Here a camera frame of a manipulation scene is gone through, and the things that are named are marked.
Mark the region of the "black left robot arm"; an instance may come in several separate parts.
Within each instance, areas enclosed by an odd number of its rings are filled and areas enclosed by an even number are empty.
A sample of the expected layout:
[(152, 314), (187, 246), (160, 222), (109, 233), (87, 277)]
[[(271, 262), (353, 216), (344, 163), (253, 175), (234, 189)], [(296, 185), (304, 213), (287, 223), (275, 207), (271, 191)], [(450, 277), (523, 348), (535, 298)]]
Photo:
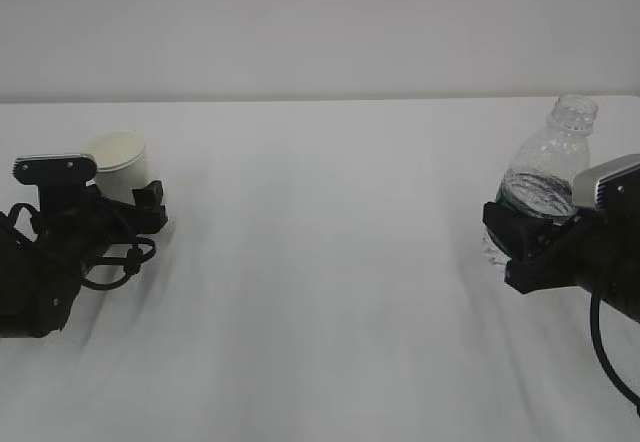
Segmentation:
[(83, 288), (115, 290), (156, 254), (152, 235), (168, 222), (155, 180), (131, 204), (96, 185), (41, 187), (40, 205), (1, 216), (1, 335), (43, 338), (66, 325)]

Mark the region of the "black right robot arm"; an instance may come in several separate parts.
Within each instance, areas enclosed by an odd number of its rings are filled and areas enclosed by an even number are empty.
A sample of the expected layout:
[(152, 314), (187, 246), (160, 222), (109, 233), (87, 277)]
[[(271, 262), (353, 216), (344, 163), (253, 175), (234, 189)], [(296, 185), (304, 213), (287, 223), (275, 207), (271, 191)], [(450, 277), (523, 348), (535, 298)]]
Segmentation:
[(602, 301), (639, 320), (639, 221), (580, 211), (557, 225), (495, 202), (483, 223), (508, 258), (504, 280), (521, 294), (603, 284)]

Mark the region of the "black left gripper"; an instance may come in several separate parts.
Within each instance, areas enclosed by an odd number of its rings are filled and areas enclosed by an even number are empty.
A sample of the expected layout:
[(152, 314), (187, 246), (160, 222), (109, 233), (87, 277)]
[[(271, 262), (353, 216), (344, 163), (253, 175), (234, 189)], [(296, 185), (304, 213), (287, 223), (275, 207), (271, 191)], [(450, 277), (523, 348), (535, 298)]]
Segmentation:
[[(89, 189), (90, 212), (98, 217), (99, 237), (96, 248), (82, 262), (82, 270), (111, 265), (122, 267), (124, 272), (138, 272), (156, 253), (149, 236), (158, 234), (168, 222), (162, 182), (153, 180), (133, 189), (134, 205), (106, 198), (96, 185)], [(128, 253), (124, 257), (104, 256), (113, 245), (128, 245)]]

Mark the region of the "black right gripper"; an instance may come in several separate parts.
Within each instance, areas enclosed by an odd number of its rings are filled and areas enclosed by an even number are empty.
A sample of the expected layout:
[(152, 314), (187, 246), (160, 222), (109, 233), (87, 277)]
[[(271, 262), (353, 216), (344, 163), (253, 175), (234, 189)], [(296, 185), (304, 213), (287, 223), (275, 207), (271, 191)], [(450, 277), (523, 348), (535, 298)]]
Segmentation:
[(575, 216), (561, 226), (496, 202), (483, 207), (482, 221), (509, 260), (504, 282), (521, 294), (578, 286), (591, 290), (608, 255), (608, 224)]

